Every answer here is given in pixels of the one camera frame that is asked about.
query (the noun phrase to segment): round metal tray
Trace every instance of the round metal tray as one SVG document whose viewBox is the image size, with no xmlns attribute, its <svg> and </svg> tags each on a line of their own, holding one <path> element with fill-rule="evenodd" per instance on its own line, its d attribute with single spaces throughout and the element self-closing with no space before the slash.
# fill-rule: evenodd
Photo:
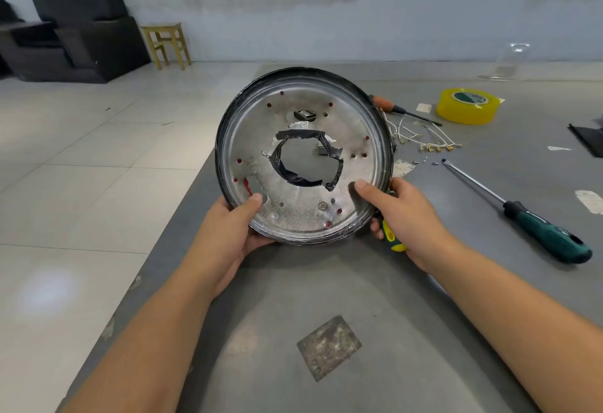
<svg viewBox="0 0 603 413">
<path fill-rule="evenodd" d="M 293 112 L 303 110 L 315 120 L 299 121 Z M 310 138 L 305 145 L 314 151 L 298 151 L 299 138 Z M 290 166 L 292 156 L 318 153 L 312 160 L 329 162 L 332 180 L 305 179 Z M 229 204 L 261 192 L 265 203 L 250 226 L 292 244 L 338 240 L 365 225 L 374 208 L 353 182 L 387 190 L 393 167 L 389 132 L 371 99 L 339 75 L 308 67 L 271 72 L 243 89 L 220 122 L 215 159 Z"/>
</svg>

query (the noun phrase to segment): tiled floor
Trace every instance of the tiled floor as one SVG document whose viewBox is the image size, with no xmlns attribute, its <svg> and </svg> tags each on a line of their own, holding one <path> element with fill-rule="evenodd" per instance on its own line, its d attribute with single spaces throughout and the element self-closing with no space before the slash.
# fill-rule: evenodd
<svg viewBox="0 0 603 413">
<path fill-rule="evenodd" d="M 55 411 L 259 69 L 0 80 L 0 411 Z"/>
</svg>

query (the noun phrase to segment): screwdriver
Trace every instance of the screwdriver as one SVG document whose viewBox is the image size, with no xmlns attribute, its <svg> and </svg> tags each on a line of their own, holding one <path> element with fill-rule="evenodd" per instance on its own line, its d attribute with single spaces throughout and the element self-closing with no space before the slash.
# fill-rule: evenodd
<svg viewBox="0 0 603 413">
<path fill-rule="evenodd" d="M 467 180 L 478 185 L 492 197 L 502 202 L 507 218 L 515 221 L 527 234 L 534 238 L 544 249 L 565 264 L 584 264 L 593 252 L 576 235 L 561 227 L 554 226 L 546 219 L 532 213 L 519 201 L 504 200 L 501 196 L 486 188 L 479 181 L 470 177 L 446 159 L 442 164 L 456 170 Z"/>
<path fill-rule="evenodd" d="M 414 113 L 411 113 L 411 112 L 407 111 L 406 109 L 403 109 L 401 106 L 396 105 L 391 101 L 388 101 L 388 99 L 383 99 L 382 97 L 379 97 L 379 96 L 373 96 L 372 94 L 369 95 L 369 97 L 373 101 L 373 104 L 375 105 L 375 107 L 383 110 L 384 112 L 388 112 L 388 113 L 394 112 L 394 113 L 398 113 L 399 115 L 413 116 L 414 118 L 418 118 L 419 120 L 431 122 L 431 123 L 435 124 L 436 126 L 440 126 L 440 127 L 443 126 L 441 122 L 433 121 L 433 120 L 430 120 L 429 118 L 424 118 L 423 116 L 415 115 Z"/>
</svg>

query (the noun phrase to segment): gray table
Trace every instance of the gray table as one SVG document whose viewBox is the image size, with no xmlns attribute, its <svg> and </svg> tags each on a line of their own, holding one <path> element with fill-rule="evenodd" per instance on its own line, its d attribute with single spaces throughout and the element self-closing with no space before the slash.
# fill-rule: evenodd
<svg viewBox="0 0 603 413">
<path fill-rule="evenodd" d="M 433 103 L 453 82 L 357 82 L 407 107 Z M 603 194 L 603 162 L 569 133 L 595 126 L 603 110 L 596 83 L 471 83 L 507 101 L 487 126 L 446 123 L 461 150 L 445 156 L 503 197 L 565 226 L 595 252 L 564 266 L 509 224 L 492 202 L 444 166 L 444 154 L 410 145 L 419 160 L 407 177 L 459 239 L 559 302 L 603 325 L 603 216 L 576 199 Z M 549 151 L 548 145 L 572 151 Z M 175 269 L 219 194 L 213 156 L 201 169 L 69 396 L 136 311 Z M 362 348 L 316 383 L 296 343 L 336 315 Z M 253 253 L 210 307 L 182 393 L 180 412 L 523 412 L 537 410 L 516 379 L 449 297 L 426 274 L 362 231 L 319 247 L 270 246 Z"/>
</svg>

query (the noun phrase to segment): packing tape roll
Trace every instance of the packing tape roll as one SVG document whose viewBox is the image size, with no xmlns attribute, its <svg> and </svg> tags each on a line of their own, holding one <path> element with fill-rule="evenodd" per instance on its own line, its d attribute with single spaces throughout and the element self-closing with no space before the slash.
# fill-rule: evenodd
<svg viewBox="0 0 603 413">
<path fill-rule="evenodd" d="M 462 124 L 487 124 L 501 105 L 501 100 L 485 91 L 452 88 L 442 92 L 437 113 L 442 118 Z"/>
</svg>

